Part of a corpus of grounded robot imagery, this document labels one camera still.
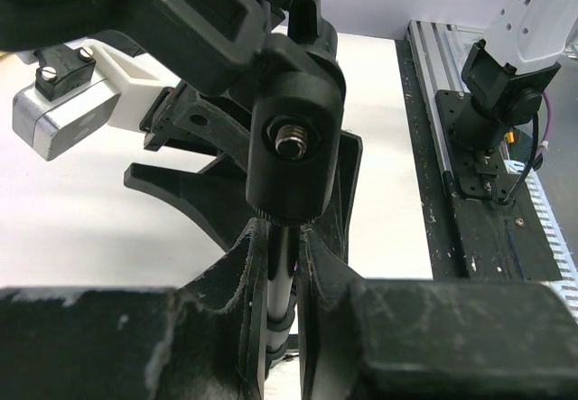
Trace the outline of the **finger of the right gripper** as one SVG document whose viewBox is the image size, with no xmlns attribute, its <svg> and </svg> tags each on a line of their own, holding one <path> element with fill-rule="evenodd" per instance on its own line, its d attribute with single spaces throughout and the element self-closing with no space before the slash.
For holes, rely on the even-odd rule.
<svg viewBox="0 0 578 400">
<path fill-rule="evenodd" d="M 191 116 L 177 118 L 177 126 L 187 129 L 217 148 L 209 154 L 213 161 L 232 161 L 245 172 L 249 144 L 250 114 L 229 98 L 206 98 L 196 90 L 188 96 Z M 349 261 L 349 229 L 353 199 L 357 188 L 361 138 L 351 133 L 340 135 L 338 169 L 330 205 L 313 227 L 327 247 L 344 262 Z"/>
<path fill-rule="evenodd" d="M 245 196 L 246 174 L 232 161 L 213 161 L 198 172 L 132 163 L 124 185 L 180 211 L 222 250 L 237 242 L 253 209 Z"/>
</svg>

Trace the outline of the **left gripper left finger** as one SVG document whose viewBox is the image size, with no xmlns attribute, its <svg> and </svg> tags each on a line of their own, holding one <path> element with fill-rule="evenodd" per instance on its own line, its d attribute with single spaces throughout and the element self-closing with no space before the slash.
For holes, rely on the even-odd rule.
<svg viewBox="0 0 578 400">
<path fill-rule="evenodd" d="M 1 292 L 4 399 L 261 399 L 266 224 L 180 289 Z"/>
</svg>

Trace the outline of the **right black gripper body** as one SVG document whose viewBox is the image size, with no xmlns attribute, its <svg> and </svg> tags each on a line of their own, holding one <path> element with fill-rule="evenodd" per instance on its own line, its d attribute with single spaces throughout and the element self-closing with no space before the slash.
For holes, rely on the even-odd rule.
<svg viewBox="0 0 578 400">
<path fill-rule="evenodd" d="M 188 96 L 196 90 L 188 84 L 165 87 L 154 100 L 139 129 L 144 133 L 144 149 L 157 152 L 162 147 L 170 147 L 185 152 L 216 154 L 217 148 L 193 132 L 177 126 L 181 116 L 191 116 L 187 110 Z"/>
</svg>

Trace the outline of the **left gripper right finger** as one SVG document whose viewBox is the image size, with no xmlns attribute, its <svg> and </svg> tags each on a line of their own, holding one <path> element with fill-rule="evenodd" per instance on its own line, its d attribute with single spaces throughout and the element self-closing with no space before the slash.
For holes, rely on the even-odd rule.
<svg viewBox="0 0 578 400">
<path fill-rule="evenodd" d="M 304 234 L 304 399 L 574 399 L 577 324 L 549 287 L 367 279 Z"/>
</svg>

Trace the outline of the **black tripod stand with shockmount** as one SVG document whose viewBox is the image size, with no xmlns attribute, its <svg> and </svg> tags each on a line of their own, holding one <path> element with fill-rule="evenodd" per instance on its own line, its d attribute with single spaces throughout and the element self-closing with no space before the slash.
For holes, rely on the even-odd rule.
<svg viewBox="0 0 578 400">
<path fill-rule="evenodd" d="M 266 353 L 285 351 L 302 225 L 331 196 L 346 95 L 321 0 L 1 0 L 1 47 L 103 31 L 135 41 L 207 97 L 251 110 L 248 204 L 270 226 Z"/>
</svg>

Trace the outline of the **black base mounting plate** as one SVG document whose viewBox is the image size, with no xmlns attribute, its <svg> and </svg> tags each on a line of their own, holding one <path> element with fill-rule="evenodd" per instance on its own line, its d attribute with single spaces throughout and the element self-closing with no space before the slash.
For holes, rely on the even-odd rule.
<svg viewBox="0 0 578 400">
<path fill-rule="evenodd" d="M 527 185 L 508 170 L 500 121 L 463 91 L 434 88 L 414 40 L 396 42 L 433 278 L 564 280 Z"/>
</svg>

